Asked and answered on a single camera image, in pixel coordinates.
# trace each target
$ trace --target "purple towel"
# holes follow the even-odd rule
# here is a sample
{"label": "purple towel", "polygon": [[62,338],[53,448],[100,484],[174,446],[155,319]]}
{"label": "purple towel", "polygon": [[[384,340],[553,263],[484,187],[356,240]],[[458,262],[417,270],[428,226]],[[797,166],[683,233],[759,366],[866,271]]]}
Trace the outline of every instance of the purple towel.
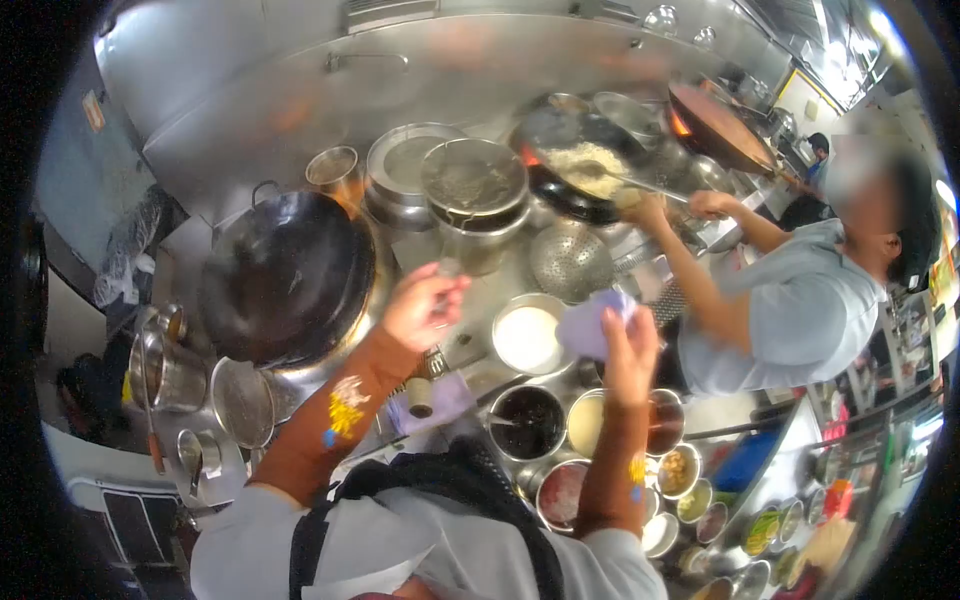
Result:
{"label": "purple towel", "polygon": [[557,325],[557,340],[579,356],[607,362],[609,349],[600,318],[608,306],[626,322],[636,310],[636,300],[616,290],[594,292],[583,304],[566,310]]}
{"label": "purple towel", "polygon": [[459,371],[448,373],[434,381],[432,393],[433,415],[426,419],[417,419],[410,414],[406,392],[390,398],[387,402],[387,415],[399,435],[409,436],[424,429],[446,425],[467,410],[476,408],[476,400]]}

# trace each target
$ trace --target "bowl of dark sauce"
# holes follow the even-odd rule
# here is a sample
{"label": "bowl of dark sauce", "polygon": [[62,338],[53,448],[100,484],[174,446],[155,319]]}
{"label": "bowl of dark sauce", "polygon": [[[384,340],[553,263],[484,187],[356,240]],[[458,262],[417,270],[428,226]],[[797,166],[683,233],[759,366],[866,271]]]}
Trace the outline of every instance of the bowl of dark sauce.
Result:
{"label": "bowl of dark sauce", "polygon": [[566,433],[564,409],[539,386],[511,388],[493,401],[491,414],[514,423],[489,422],[493,443],[515,461],[533,461],[555,452]]}

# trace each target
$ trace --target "bowl of white sauce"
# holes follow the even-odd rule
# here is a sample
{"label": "bowl of white sauce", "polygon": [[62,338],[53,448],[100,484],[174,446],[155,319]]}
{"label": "bowl of white sauce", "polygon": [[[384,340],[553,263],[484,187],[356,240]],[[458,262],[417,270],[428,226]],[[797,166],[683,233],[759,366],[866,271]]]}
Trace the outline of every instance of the bowl of white sauce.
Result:
{"label": "bowl of white sauce", "polygon": [[557,340],[566,304],[547,294],[524,294],[507,302],[493,319],[493,351],[516,372],[539,377],[560,372],[576,356]]}

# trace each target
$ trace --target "wok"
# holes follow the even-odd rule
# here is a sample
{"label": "wok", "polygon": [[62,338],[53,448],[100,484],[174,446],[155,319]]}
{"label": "wok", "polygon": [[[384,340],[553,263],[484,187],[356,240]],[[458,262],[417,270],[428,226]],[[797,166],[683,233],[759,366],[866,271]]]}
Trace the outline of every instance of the wok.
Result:
{"label": "wok", "polygon": [[647,158],[646,149],[607,117],[591,112],[570,113],[553,106],[531,112],[517,129],[514,142],[529,167],[531,191],[563,212],[595,225],[619,221],[613,202],[569,183],[548,166],[547,153],[591,142],[612,150],[634,171]]}
{"label": "wok", "polygon": [[370,233],[339,204],[314,192],[278,194],[217,240],[204,264],[201,317],[218,355],[259,369],[291,366],[324,356],[347,333],[372,270]]}
{"label": "wok", "polygon": [[770,150],[733,111],[703,89],[670,84],[670,106],[695,144],[721,166],[769,175],[776,165]]}

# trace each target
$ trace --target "mesh strainer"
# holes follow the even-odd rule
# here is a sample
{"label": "mesh strainer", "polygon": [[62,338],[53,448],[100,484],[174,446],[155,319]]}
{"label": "mesh strainer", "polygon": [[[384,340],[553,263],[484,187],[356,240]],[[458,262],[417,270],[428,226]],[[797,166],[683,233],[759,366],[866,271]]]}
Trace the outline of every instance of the mesh strainer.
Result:
{"label": "mesh strainer", "polygon": [[541,231],[530,264],[540,288],[565,302],[582,302],[613,285],[610,251],[584,227],[561,223]]}

